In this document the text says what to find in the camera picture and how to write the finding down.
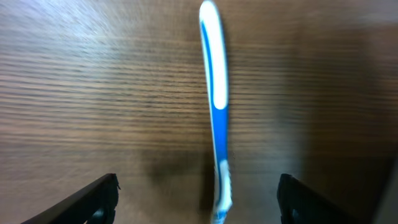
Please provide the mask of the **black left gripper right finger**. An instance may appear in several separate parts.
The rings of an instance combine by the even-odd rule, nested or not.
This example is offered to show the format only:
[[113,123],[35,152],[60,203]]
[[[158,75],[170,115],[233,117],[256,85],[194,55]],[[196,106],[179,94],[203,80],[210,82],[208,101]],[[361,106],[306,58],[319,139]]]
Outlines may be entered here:
[[362,223],[290,174],[280,175],[277,201],[282,224]]

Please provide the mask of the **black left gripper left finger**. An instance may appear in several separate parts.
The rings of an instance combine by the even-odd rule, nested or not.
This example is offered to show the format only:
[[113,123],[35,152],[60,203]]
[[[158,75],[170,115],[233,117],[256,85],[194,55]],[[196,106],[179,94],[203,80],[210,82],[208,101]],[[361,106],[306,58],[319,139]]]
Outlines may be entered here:
[[108,173],[22,224],[113,224],[119,182]]

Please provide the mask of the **blue white toothbrush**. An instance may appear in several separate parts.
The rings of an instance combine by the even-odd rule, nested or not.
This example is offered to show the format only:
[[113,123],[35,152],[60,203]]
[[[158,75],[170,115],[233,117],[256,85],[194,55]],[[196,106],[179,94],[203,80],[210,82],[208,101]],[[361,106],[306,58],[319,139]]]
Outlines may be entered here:
[[221,15],[214,1],[203,1],[199,25],[213,140],[215,186],[211,223],[222,224],[231,208],[232,184],[228,162],[228,58]]

